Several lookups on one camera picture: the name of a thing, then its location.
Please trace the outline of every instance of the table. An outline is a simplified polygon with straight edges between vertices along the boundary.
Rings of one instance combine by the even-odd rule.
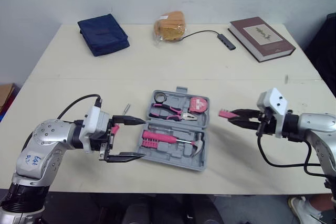
[[[227,25],[189,25],[188,31],[213,29],[237,47],[229,51],[212,33],[201,33],[177,43],[155,44],[152,25],[122,25],[130,47],[93,57],[77,25],[62,25],[13,105],[0,123],[2,164],[0,188],[8,188],[16,158],[27,135],[57,115],[76,98],[98,93],[102,110],[146,118],[152,91],[188,87],[191,94],[210,98],[207,169],[187,169],[137,160],[125,164],[98,161],[98,153],[67,151],[52,191],[108,193],[202,194],[313,194],[326,193],[323,178],[302,168],[274,168],[262,159],[255,132],[219,118],[221,108],[256,109],[260,93],[277,87],[295,114],[336,113],[336,100],[284,25],[273,25],[297,49],[289,57],[258,63],[230,34]],[[82,101],[64,120],[82,119],[93,105]],[[141,126],[122,126],[113,153],[134,151]],[[269,159],[302,163],[305,144],[274,136],[262,138]],[[317,162],[315,155],[311,162]],[[319,167],[311,170],[321,172]]]

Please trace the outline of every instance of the pink pliers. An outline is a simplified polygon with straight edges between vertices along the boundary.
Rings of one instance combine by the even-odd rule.
[[[153,103],[153,107],[156,108],[162,108],[165,110],[169,110],[175,115],[159,115],[156,113],[150,113],[149,116],[153,118],[161,118],[164,120],[174,120],[174,121],[181,121],[182,119],[184,120],[190,120],[190,121],[197,121],[197,117],[195,115],[189,114],[189,113],[183,113],[182,109],[180,108],[174,108],[166,104],[160,104],[160,103]]]

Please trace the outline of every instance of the bread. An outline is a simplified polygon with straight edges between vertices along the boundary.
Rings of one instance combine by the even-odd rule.
[[[185,30],[184,15],[180,11],[165,13],[154,24],[154,31],[157,36],[164,40],[178,40]]]

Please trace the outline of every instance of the navy blue pouch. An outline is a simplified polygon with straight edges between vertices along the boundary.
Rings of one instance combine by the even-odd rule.
[[[78,26],[94,56],[107,55],[130,46],[128,36],[111,14],[82,20]]]

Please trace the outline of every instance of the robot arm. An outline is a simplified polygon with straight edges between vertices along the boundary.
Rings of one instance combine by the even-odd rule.
[[[110,118],[96,102],[83,120],[53,119],[38,125],[17,159],[12,184],[1,202],[0,223],[42,223],[44,201],[66,150],[99,151],[99,160],[110,163],[142,157],[143,154],[134,152],[110,155],[114,138],[112,129],[117,123],[137,125],[145,121],[124,115]]]
[[[312,146],[316,150],[324,175],[309,173],[307,166],[317,166],[317,164],[308,164],[308,160],[305,164],[271,165],[276,167],[303,166],[306,173],[325,177],[325,186],[331,189],[333,199],[336,199],[336,116],[328,113],[293,115],[291,110],[287,111],[286,99],[275,88],[262,93],[257,106],[260,111],[239,109],[226,112],[223,117],[228,118],[229,122],[237,126],[256,130],[258,144],[263,134],[275,134],[279,138],[286,137],[290,141],[306,142]],[[250,118],[258,118],[260,123],[252,122]],[[270,164],[263,151],[260,150],[260,152],[265,161]]]

